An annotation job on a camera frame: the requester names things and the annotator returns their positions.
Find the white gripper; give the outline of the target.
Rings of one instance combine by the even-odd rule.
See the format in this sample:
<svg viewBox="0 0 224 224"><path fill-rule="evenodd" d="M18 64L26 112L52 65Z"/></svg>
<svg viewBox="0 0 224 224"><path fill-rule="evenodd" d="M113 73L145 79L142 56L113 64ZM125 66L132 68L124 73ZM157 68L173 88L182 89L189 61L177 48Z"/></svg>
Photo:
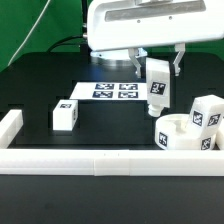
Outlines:
<svg viewBox="0 0 224 224"><path fill-rule="evenodd" d="M93 0L88 9L87 39L94 51L128 49L141 77L138 47L175 45L174 74L185 44L224 38L224 0Z"/></svg>

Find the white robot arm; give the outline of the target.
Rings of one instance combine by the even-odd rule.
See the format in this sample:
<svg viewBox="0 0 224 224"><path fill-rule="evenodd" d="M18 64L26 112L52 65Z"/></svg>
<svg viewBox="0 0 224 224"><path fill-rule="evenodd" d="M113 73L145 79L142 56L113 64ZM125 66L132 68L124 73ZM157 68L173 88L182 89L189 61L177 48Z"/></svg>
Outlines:
<svg viewBox="0 0 224 224"><path fill-rule="evenodd" d="M224 0L93 0L87 14L91 54L106 60L132 61L144 47L175 47L173 65L186 45L224 38Z"/></svg>

